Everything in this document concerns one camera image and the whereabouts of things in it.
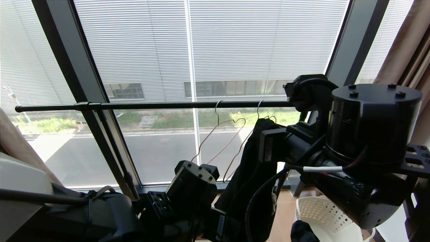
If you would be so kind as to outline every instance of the perforated plastic basket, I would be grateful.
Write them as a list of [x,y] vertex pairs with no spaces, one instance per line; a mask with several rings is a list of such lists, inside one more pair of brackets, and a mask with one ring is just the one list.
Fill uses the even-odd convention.
[[307,222],[321,242],[368,242],[361,229],[333,202],[320,197],[304,197],[296,201],[296,219]]

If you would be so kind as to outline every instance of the white corrugated building facade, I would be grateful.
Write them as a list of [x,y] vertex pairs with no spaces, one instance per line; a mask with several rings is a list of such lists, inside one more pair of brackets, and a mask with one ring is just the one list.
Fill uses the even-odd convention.
[[[75,0],[112,102],[284,100],[323,73],[347,0]],[[412,0],[391,0],[357,82],[372,82]],[[1,3],[1,107],[73,104],[31,0]]]

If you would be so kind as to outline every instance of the black garment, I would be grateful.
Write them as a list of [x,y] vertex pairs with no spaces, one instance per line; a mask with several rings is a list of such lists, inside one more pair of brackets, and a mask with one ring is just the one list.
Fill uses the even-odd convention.
[[[258,160],[260,133],[264,130],[279,128],[270,119],[258,119],[254,130],[246,143],[240,165],[234,173],[225,191],[215,203],[215,208],[241,222],[242,226],[236,240],[244,241],[245,211],[254,193],[276,174],[277,164],[261,163]],[[272,213],[273,184],[266,186],[256,198],[251,210],[250,228],[254,242],[263,242],[269,238],[275,214]]]
[[291,227],[291,242],[319,242],[308,223],[297,220]]

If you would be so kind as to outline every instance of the beige curtain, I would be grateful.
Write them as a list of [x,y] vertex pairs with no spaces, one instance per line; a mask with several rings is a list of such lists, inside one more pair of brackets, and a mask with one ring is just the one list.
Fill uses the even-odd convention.
[[60,180],[49,170],[2,109],[0,109],[0,150],[44,171],[51,182],[62,186]]
[[415,0],[375,83],[397,83],[423,93],[411,143],[430,146],[430,1]]

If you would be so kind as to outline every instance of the bolt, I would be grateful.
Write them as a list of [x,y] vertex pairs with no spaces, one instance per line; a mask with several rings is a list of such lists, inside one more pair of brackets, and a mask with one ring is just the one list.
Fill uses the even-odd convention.
[[350,92],[350,97],[358,97],[358,92]]
[[404,98],[405,96],[406,96],[406,93],[404,93],[404,92],[396,93],[396,97],[398,97],[398,98]]

